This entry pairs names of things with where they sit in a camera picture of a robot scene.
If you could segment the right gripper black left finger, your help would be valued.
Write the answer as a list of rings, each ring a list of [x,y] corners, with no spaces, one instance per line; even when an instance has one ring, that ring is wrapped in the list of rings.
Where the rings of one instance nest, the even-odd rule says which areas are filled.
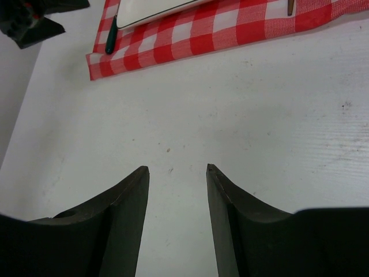
[[[149,193],[141,166],[52,218],[1,216],[2,276],[134,276]]]

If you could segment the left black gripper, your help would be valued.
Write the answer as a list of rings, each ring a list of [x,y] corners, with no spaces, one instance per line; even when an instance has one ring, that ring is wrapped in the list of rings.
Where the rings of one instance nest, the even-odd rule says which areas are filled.
[[[62,25],[46,16],[90,7],[87,0],[1,1],[1,32],[20,49],[63,34]]]

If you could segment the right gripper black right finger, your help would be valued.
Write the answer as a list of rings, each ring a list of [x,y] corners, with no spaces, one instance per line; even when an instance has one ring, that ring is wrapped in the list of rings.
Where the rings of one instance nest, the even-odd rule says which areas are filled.
[[[290,214],[206,171],[220,276],[367,276],[368,208],[316,208]]]

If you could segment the gold spoon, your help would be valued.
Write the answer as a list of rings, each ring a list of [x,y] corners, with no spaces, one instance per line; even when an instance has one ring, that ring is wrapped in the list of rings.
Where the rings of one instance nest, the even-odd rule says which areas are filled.
[[[107,36],[106,47],[105,47],[105,53],[107,55],[110,55],[114,52],[116,37],[118,33],[118,27],[117,27],[116,20],[117,20],[117,15],[115,15],[112,20],[112,24],[111,24],[111,27],[110,27],[110,30]]]

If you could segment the white rectangular plate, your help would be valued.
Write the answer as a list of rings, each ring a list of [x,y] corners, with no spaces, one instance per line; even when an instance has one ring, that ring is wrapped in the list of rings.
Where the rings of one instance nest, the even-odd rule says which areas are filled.
[[[116,26],[118,29],[136,27],[207,2],[203,0],[120,1],[116,14]]]

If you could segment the red white checkered cloth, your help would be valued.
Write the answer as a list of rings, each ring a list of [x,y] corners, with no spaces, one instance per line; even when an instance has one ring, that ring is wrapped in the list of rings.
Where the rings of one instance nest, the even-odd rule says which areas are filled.
[[[161,63],[308,31],[344,14],[368,9],[367,1],[212,1],[131,31],[119,31],[112,54],[108,33],[118,10],[106,1],[93,51],[87,55],[91,80]]]

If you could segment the teal handled knife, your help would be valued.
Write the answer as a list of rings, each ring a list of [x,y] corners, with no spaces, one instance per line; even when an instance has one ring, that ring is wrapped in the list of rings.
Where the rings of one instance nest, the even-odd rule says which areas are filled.
[[[287,15],[292,16],[295,0],[288,0]]]

